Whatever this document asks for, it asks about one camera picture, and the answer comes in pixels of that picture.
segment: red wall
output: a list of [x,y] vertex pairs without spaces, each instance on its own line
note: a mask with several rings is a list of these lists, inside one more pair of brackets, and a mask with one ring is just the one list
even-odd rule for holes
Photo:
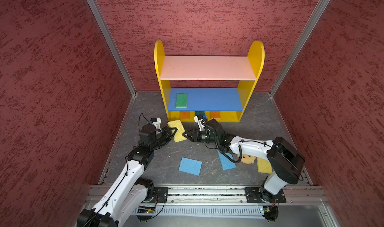
[[275,99],[342,226],[384,226],[384,1],[331,0]]
[[0,0],[1,226],[73,226],[130,93],[86,0]]
[[[98,0],[137,90],[159,90],[156,40],[167,55],[246,56],[255,40],[265,64],[255,91],[269,91],[318,0]],[[237,82],[172,81],[172,87]]]

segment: gray floor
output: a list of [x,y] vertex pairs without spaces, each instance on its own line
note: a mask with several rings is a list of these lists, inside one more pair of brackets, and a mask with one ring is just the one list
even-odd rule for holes
[[[116,180],[125,165],[124,157],[137,145],[139,141],[137,121],[141,113],[147,119],[160,117],[163,121],[161,125],[166,125],[167,116],[160,92],[138,93],[112,167],[104,180],[105,183],[113,183]],[[145,119],[141,118],[140,127],[144,124]],[[272,102],[264,93],[252,95],[239,123],[221,124],[225,132],[243,138],[270,140],[276,136],[286,137]],[[198,127],[196,123],[183,123],[183,126],[186,131]],[[199,176],[179,171],[182,157],[202,161]],[[178,143],[172,140],[162,149],[155,151],[155,157],[142,177],[152,179],[155,184],[261,185],[266,176],[267,174],[257,171],[257,163],[250,165],[239,163],[236,168],[224,171],[217,150],[208,149],[202,143],[192,143],[189,140]]]
[[279,216],[276,222],[265,219],[246,218],[207,218],[188,216],[157,216],[148,222],[139,222],[136,216],[131,215],[123,227],[325,227],[321,213],[317,206],[279,206]]

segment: yellow shelf side panel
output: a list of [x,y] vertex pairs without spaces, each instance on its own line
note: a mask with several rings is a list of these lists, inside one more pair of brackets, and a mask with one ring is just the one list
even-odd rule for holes
[[238,118],[238,122],[240,122],[245,108],[247,107],[248,101],[251,98],[253,90],[255,89],[257,80],[259,80],[260,74],[262,73],[264,66],[264,58],[265,51],[264,45],[260,41],[255,41],[252,43],[248,52],[248,60],[251,63],[253,72],[255,73],[256,80],[255,81],[239,81],[239,85],[237,86],[237,90],[239,92],[240,101],[243,106],[243,111],[237,111],[236,115]]
[[169,121],[172,121],[170,119],[170,114],[168,112],[170,82],[169,80],[160,79],[160,74],[163,68],[163,63],[164,63],[164,57],[165,57],[165,51],[164,51],[163,43],[160,40],[157,40],[155,43],[155,69],[156,69],[157,79],[159,80],[159,86],[161,90],[161,95],[163,97],[164,106],[166,108],[167,117]]

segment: metal corner post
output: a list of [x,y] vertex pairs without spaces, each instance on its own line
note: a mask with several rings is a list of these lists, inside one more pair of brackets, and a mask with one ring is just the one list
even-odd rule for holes
[[134,96],[136,94],[135,86],[133,85],[133,82],[131,77],[129,76],[128,70],[125,67],[124,61],[119,53],[119,50],[116,46],[115,41],[113,40],[112,34],[109,31],[109,28],[107,26],[107,23],[105,22],[103,14],[101,13],[99,5],[96,0],[87,0],[87,2],[93,12],[94,17],[96,18],[97,23],[99,24],[99,27],[101,29],[101,32],[104,35],[105,40],[107,41],[109,49],[111,50],[112,55],[119,66],[121,74],[124,77],[124,80],[127,83],[127,86],[129,88],[129,91],[131,92],[132,96]]
[[304,46],[305,42],[307,41],[308,37],[310,36],[317,22],[319,21],[329,1],[330,0],[319,0],[319,2],[317,3],[310,18],[308,19],[307,24],[305,25],[303,31],[301,32],[299,39],[297,40],[295,46],[293,47],[291,54],[287,58],[287,61],[285,62],[283,69],[281,70],[279,76],[277,77],[275,83],[273,84],[270,90],[271,96],[275,95],[277,89],[279,88],[280,84],[282,83],[283,79],[285,78],[286,74],[291,68],[293,62],[295,61],[296,57],[299,55],[300,50]]

